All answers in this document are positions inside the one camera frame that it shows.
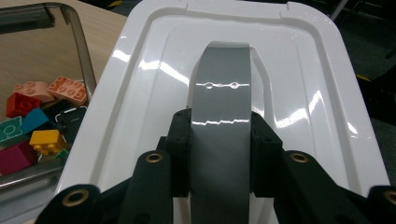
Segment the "gray object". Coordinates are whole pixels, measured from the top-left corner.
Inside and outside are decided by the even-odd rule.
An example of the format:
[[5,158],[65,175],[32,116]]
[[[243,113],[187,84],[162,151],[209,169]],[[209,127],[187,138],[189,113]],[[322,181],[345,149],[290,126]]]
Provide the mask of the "gray object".
[[248,45],[209,45],[191,114],[193,224],[248,223],[250,54]]

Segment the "yellow toy block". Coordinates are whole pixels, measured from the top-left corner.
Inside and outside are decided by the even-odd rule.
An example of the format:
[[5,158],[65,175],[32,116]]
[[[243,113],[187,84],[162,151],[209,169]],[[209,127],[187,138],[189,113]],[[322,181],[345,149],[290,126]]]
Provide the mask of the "yellow toy block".
[[67,146],[58,130],[34,131],[29,145],[42,155],[59,153]]

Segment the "plastic container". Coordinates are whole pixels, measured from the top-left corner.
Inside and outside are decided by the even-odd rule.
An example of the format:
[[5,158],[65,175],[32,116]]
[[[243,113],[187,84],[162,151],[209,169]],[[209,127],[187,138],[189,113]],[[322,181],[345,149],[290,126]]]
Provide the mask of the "plastic container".
[[[297,3],[147,0],[120,34],[58,191],[79,183],[105,190],[130,177],[137,157],[167,135],[172,115],[193,110],[193,74],[212,41],[249,43],[251,110],[286,150],[311,154],[338,185],[365,196],[389,184],[332,20]],[[252,196],[249,223],[276,223],[272,206]],[[175,223],[190,223],[188,202],[174,207]]]
[[[15,85],[29,81],[84,80],[91,99],[96,82],[73,8],[57,3],[0,8],[0,52],[0,121],[7,119],[7,98]],[[66,159],[1,176],[0,223],[36,217],[55,194]]]

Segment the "white storage box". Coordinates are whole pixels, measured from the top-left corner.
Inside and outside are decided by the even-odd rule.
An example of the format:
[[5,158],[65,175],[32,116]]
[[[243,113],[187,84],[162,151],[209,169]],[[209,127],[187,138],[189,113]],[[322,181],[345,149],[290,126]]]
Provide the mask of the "white storage box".
[[[131,13],[100,79],[58,191],[106,190],[191,107],[191,74],[212,41],[249,43],[251,110],[286,150],[314,156],[340,186],[367,196],[389,181],[342,37],[319,11],[234,1],[146,0]],[[175,223],[190,223],[175,200]],[[250,200],[249,223],[276,223],[272,200]]]

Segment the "brass insert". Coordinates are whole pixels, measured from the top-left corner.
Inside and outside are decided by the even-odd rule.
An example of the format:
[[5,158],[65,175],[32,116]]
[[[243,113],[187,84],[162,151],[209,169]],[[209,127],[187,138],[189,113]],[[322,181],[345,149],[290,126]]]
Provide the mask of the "brass insert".
[[146,161],[148,162],[159,162],[163,159],[163,155],[161,155],[160,153],[151,153],[146,157]]
[[392,190],[387,190],[384,192],[385,198],[393,204],[396,204],[396,192]]
[[309,161],[309,159],[304,154],[301,154],[301,153],[296,153],[296,152],[292,153],[292,154],[290,154],[290,157],[292,160],[297,161],[297,162],[304,163],[304,162]]
[[90,193],[86,189],[75,189],[64,196],[62,204],[66,207],[79,205],[88,199]]

